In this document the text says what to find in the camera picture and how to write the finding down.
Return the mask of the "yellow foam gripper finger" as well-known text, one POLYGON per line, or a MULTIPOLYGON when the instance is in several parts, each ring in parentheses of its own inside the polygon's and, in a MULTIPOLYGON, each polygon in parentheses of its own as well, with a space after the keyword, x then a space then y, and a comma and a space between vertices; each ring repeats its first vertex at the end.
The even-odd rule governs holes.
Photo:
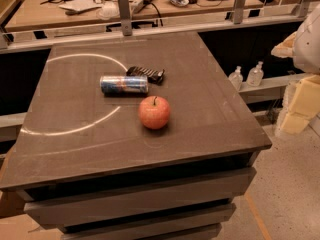
POLYGON ((295 38, 296 33, 293 32, 283 42, 276 45, 271 50, 271 54, 279 58, 292 58, 295 38))
POLYGON ((279 129, 288 134, 301 133, 320 113, 320 76, 310 75, 290 82, 285 89, 279 129))

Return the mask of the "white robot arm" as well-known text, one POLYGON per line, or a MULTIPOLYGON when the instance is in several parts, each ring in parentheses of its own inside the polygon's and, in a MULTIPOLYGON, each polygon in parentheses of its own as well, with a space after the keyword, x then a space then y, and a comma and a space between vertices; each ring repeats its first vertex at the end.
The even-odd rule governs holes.
POLYGON ((271 54, 292 58, 297 69, 308 73, 297 83, 290 83, 283 99, 277 127, 288 134, 299 134, 320 113, 320 5, 318 5, 271 54))

